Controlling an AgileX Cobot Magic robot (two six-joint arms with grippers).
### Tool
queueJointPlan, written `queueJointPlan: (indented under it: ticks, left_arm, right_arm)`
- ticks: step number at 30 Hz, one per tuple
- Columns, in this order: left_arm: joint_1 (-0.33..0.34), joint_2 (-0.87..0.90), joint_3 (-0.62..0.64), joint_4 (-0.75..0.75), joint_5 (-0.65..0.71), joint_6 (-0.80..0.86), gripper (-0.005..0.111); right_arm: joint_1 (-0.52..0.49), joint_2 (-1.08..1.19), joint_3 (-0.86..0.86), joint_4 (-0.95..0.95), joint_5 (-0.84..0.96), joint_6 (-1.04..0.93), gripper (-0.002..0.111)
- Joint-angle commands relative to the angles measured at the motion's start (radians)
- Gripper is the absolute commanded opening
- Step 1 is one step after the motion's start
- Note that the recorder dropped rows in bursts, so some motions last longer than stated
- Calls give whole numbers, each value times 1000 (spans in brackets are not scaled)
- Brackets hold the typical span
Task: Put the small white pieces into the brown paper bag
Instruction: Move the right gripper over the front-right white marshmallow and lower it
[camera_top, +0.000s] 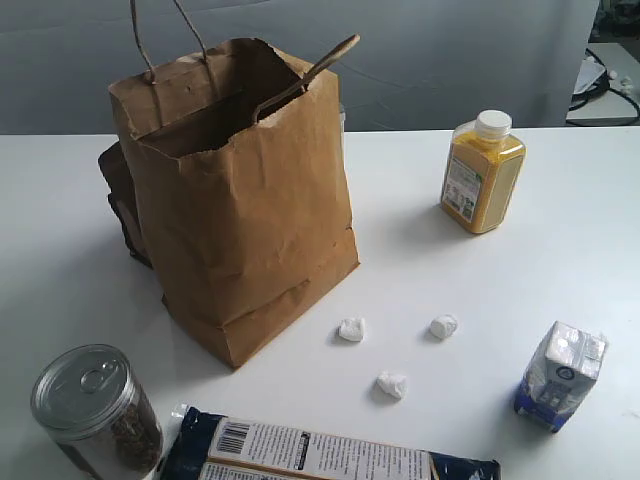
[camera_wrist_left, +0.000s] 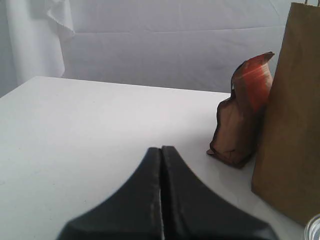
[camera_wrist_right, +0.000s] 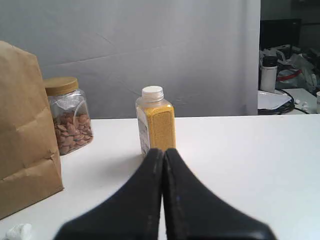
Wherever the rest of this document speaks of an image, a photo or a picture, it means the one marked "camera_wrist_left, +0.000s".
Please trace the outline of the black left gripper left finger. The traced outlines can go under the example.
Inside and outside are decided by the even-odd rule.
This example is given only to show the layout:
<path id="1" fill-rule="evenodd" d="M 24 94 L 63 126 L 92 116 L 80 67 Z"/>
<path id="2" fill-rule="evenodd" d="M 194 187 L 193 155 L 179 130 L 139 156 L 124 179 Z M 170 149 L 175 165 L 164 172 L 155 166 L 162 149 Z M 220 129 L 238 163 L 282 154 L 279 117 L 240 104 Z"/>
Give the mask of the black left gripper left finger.
<path id="1" fill-rule="evenodd" d="M 58 239 L 162 239 L 161 160 L 160 149 L 149 148 L 130 178 L 100 205 L 70 220 Z"/>

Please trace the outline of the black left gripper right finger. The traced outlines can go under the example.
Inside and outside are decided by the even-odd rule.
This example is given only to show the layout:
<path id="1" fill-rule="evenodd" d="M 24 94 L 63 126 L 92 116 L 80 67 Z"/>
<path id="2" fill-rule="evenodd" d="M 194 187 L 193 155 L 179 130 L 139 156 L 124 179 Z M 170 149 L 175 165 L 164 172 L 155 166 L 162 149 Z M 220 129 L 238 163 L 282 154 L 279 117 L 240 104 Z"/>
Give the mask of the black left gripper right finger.
<path id="1" fill-rule="evenodd" d="M 275 240 L 272 227 L 209 189 L 173 146 L 161 148 L 161 210 L 167 240 Z"/>

